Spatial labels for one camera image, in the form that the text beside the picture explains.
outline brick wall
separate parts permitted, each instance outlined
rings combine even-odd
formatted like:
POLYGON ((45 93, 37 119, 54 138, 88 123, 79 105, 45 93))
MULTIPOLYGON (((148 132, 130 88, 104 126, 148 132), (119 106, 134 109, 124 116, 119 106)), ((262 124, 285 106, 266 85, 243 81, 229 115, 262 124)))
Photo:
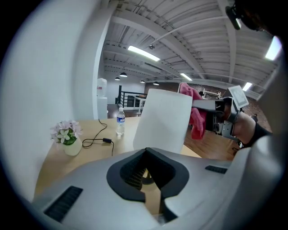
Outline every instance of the brick wall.
MULTIPOLYGON (((225 89, 222 89, 222 88, 216 88, 216 87, 206 86, 206 85, 197 85, 197 84, 189 84, 189 85, 191 87, 193 87, 194 89, 196 89, 198 92, 203 91, 205 89, 205 90, 213 92, 213 93, 221 92, 221 95, 223 95, 226 91, 225 89)), ((148 93, 150 88, 164 89, 164 90, 177 92, 178 86, 179 86, 178 83, 170 83, 170 82, 169 83, 168 82, 159 83, 159 85, 153 85, 152 83, 146 83, 144 92, 148 93)), ((215 99, 216 97, 207 95, 206 98, 215 99)), ((267 118, 265 117, 261 108, 258 106, 256 100, 249 98, 249 97, 247 99, 249 101, 249 105, 243 108, 244 112, 246 114, 248 114, 249 116, 257 113, 258 123, 262 127, 264 127, 265 129, 271 131, 271 127, 269 126, 267 118)))

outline bottle label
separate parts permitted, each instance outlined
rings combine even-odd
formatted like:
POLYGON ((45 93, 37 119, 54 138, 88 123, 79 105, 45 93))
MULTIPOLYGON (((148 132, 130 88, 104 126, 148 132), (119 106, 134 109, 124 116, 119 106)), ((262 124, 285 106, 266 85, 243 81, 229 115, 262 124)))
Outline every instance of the bottle label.
POLYGON ((117 122, 118 123, 124 123, 125 122, 125 117, 117 117, 117 122))

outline railing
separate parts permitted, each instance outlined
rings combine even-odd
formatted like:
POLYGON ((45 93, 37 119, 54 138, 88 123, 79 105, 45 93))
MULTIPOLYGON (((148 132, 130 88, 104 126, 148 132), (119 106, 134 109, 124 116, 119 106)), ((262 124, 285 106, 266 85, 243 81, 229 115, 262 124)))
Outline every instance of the railing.
MULTIPOLYGON (((145 95, 146 93, 136 93, 136 92, 128 92, 128 91, 121 91, 121 86, 119 86, 119 93, 118 93, 118 104, 122 105, 123 108, 125 107, 134 107, 134 96, 137 95, 145 95)), ((135 107, 139 107, 140 102, 139 100, 135 101, 135 107)))

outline water bottle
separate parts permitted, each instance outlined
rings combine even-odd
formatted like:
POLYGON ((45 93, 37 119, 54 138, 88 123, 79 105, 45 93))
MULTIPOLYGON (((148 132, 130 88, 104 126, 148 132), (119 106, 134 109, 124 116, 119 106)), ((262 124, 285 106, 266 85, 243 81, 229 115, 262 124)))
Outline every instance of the water bottle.
POLYGON ((125 123, 125 113, 123 111, 123 108, 119 108, 119 112, 117 114, 117 129, 116 133, 118 136, 122 136, 124 134, 124 123, 125 123))

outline red towel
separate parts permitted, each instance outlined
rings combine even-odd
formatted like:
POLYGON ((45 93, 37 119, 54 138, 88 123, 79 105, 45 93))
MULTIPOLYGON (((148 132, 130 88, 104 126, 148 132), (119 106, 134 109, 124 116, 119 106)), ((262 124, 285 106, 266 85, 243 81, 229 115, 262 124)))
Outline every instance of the red towel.
MULTIPOLYGON (((193 100, 202 99, 197 90, 190 87, 187 83, 180 84, 180 93, 191 96, 193 100)), ((191 109, 189 124, 192 125, 192 139, 200 140, 203 138, 206 128, 206 114, 205 111, 199 111, 197 108, 191 109)))

